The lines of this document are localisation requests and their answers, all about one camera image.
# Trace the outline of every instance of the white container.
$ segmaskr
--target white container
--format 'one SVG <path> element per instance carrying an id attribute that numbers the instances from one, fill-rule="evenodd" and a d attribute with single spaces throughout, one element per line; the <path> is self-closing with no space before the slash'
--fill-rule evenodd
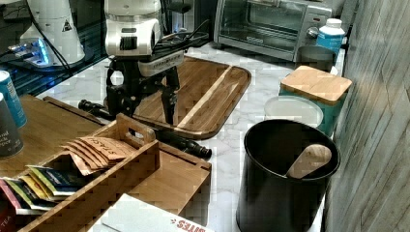
<path id="1" fill-rule="evenodd" d="M 332 50 L 336 57 L 340 50 L 341 42 L 345 32 L 341 27 L 341 20 L 336 18 L 328 18 L 326 25 L 319 29 L 316 45 L 324 46 Z"/>
<path id="2" fill-rule="evenodd" d="M 265 120 L 287 119 L 319 127 L 323 112 L 315 103 L 294 96 L 278 96 L 265 103 Z"/>

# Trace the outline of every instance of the blue can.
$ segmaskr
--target blue can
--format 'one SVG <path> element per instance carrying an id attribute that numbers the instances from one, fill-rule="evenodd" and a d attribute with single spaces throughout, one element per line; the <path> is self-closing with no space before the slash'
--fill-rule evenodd
<path id="1" fill-rule="evenodd" d="M 0 93 L 4 95 L 7 107 L 15 120 L 15 125 L 21 128 L 27 123 L 27 118 L 17 92 L 15 91 L 15 86 L 12 83 L 10 74 L 6 71 L 0 71 Z"/>

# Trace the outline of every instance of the marble countertop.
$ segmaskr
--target marble countertop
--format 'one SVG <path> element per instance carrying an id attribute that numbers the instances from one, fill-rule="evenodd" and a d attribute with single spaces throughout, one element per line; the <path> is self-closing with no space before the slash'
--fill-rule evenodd
<path id="1" fill-rule="evenodd" d="M 278 95 L 280 80 L 293 71 L 294 63 L 232 47 L 218 49 L 214 43 L 190 48 L 186 55 L 242 67 L 251 73 L 251 84 L 220 132 L 211 139 L 198 141 L 213 150 L 209 160 L 213 170 L 207 227 L 218 232 L 240 231 L 235 213 L 246 155 L 244 137 L 250 127 L 263 121 L 264 103 Z M 74 107 L 83 99 L 103 103 L 108 64 L 105 59 L 37 97 L 51 96 Z M 121 81 L 118 74 L 113 79 Z M 320 230 L 320 219 L 319 211 L 309 231 Z"/>

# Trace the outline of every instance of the white robot casing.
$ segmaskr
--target white robot casing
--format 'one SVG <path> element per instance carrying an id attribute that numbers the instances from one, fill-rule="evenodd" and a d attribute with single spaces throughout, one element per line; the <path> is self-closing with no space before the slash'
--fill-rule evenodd
<path id="1" fill-rule="evenodd" d="M 85 56 L 73 25 L 69 0 L 28 0 L 30 11 L 42 32 L 66 59 L 69 65 L 82 60 Z M 43 38 L 32 25 L 21 37 L 22 41 Z M 54 52 L 47 47 L 48 64 L 34 64 L 38 67 L 62 66 Z"/>
<path id="2" fill-rule="evenodd" d="M 151 55 L 161 38 L 159 0 L 105 0 L 105 49 L 108 55 Z M 122 38 L 136 38 L 134 49 L 122 49 Z"/>

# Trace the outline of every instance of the wooden cutting board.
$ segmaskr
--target wooden cutting board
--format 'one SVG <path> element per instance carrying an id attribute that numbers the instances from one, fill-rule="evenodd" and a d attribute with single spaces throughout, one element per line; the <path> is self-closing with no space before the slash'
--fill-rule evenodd
<path id="1" fill-rule="evenodd" d="M 191 139 L 206 139 L 218 133 L 241 96 L 251 75 L 242 68 L 185 57 L 178 66 L 181 89 L 174 124 L 165 122 L 161 93 L 142 101 L 133 118 L 159 129 L 173 129 Z"/>

